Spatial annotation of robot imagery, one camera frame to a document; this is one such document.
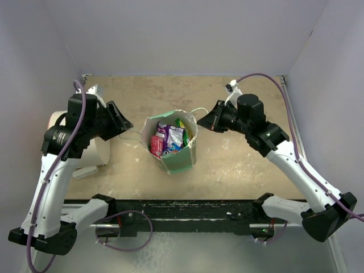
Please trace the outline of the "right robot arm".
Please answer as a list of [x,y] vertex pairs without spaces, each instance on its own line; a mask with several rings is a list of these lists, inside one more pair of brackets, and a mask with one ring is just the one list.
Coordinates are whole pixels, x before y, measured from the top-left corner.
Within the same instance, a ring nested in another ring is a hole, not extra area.
[[350,192],[341,193],[295,155],[288,134],[266,120],[258,96],[243,94],[236,106],[219,100],[197,124],[217,133],[231,130],[243,134],[248,145],[276,165],[305,197],[304,202],[298,202],[264,194],[253,203],[253,216],[258,222],[280,218],[301,225],[313,239],[324,242],[350,218],[356,197]]

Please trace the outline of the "pink red snack packet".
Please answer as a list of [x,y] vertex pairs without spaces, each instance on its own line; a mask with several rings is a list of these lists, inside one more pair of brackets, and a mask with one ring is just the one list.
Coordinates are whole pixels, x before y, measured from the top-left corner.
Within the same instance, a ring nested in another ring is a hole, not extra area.
[[163,155],[165,138],[163,134],[155,134],[151,137],[150,153],[157,158]]

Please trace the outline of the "green patterned paper bag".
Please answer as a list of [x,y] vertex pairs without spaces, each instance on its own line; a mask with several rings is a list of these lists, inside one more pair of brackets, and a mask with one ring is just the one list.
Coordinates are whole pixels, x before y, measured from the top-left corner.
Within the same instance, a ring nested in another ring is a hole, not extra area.
[[[184,172],[192,169],[197,160],[197,136],[198,125],[194,113],[198,110],[207,111],[204,107],[198,107],[191,111],[184,111],[180,109],[168,111],[166,113],[147,117],[142,131],[139,133],[139,141],[147,153],[156,161],[157,165],[166,173],[174,174]],[[176,126],[175,119],[180,118],[185,124],[186,129],[190,131],[193,138],[190,143],[183,147],[175,154],[168,154],[157,158],[150,153],[151,137],[156,134],[156,127],[159,122],[167,125]]]

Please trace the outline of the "purple snack packet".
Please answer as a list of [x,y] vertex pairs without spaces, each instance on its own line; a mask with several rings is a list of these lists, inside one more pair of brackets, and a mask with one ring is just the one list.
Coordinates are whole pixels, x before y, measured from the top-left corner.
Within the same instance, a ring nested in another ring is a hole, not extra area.
[[169,148],[173,144],[178,148],[184,147],[184,129],[159,122],[156,127],[156,136],[163,140],[163,148]]

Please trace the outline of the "yellow green snack packet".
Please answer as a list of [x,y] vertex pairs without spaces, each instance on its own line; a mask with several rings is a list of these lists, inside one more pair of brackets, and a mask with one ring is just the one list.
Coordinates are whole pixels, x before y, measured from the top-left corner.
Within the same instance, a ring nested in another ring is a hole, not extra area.
[[186,129],[185,124],[182,122],[180,118],[175,119],[176,126],[182,129]]

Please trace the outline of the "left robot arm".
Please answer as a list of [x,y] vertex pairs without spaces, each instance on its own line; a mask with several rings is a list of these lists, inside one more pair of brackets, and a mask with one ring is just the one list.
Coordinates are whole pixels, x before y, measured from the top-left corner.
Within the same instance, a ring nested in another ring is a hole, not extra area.
[[31,207],[21,226],[10,230],[8,240],[47,254],[66,255],[91,224],[113,222],[116,200],[102,194],[66,216],[61,211],[72,174],[91,140],[107,141],[131,128],[133,124],[114,101],[102,106],[92,94],[71,96],[65,124],[57,121],[44,133],[42,166]]

